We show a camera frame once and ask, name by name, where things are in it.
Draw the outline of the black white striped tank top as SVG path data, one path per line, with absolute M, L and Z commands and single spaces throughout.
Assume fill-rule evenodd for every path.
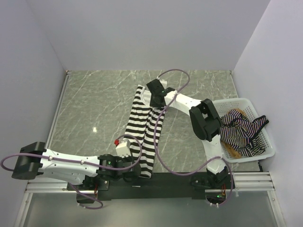
M 160 115 L 161 108 L 150 107 L 146 104 L 143 98 L 144 91 L 145 87 L 137 86 L 125 134 L 130 141 L 130 151 L 135 160 L 140 154 L 139 146 L 142 147 L 142 156 L 139 161 L 140 177 L 151 178 L 156 156 L 153 138 L 156 138 L 156 144 L 158 144 L 165 114 Z

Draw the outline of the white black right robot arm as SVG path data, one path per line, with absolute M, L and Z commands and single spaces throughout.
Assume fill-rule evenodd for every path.
M 172 107 L 190 117 L 193 132 L 202 141 L 207 158 L 207 162 L 195 171 L 189 173 L 174 172 L 162 161 L 156 145 L 156 138 L 153 138 L 156 156 L 162 166 L 170 173 L 178 176 L 194 175 L 206 166 L 206 176 L 197 180 L 193 185 L 205 189 L 218 189 L 224 185 L 232 174 L 231 168 L 228 167 L 227 162 L 222 157 L 220 135 L 222 121 L 213 102 L 210 99 L 197 100 L 190 98 L 171 87 L 164 88 L 159 79 L 149 82 L 147 88 L 151 93 L 150 106 L 162 109 L 159 116 L 162 116 L 168 107 Z

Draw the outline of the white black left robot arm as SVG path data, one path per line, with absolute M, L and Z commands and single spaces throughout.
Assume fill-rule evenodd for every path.
M 43 142 L 22 147 L 20 154 L 12 174 L 18 180 L 33 180 L 41 175 L 89 190 L 97 179 L 130 181 L 141 174 L 140 164 L 133 157 L 69 155 L 46 149 Z

